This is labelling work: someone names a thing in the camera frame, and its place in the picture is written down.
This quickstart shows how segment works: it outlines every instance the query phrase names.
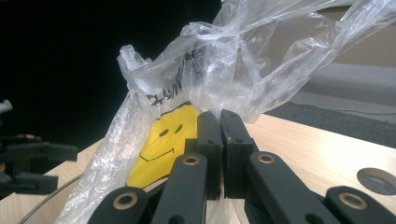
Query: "yellow smiley face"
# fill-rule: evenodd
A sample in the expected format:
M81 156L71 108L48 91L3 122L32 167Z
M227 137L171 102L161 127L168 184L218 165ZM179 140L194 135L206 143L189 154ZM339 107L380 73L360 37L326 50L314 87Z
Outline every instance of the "yellow smiley face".
M192 105L182 105L156 119L127 185L143 188L168 176L175 158L184 153L186 138L197 137L197 116Z

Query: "transparent plastic bag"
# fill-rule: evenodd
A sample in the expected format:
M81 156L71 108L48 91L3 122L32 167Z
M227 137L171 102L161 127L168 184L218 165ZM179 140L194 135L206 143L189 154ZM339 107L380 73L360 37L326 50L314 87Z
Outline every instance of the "transparent plastic bag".
M125 185L161 114L191 102L200 112L219 117L228 109L254 122L287 102L314 71L396 21L393 0L356 1L340 21L316 12L343 3L231 0L213 24L185 26L153 62L123 47L118 60L129 93L56 222L87 222L109 192ZM230 223L232 208L241 214L234 204L240 202L210 203L206 223Z

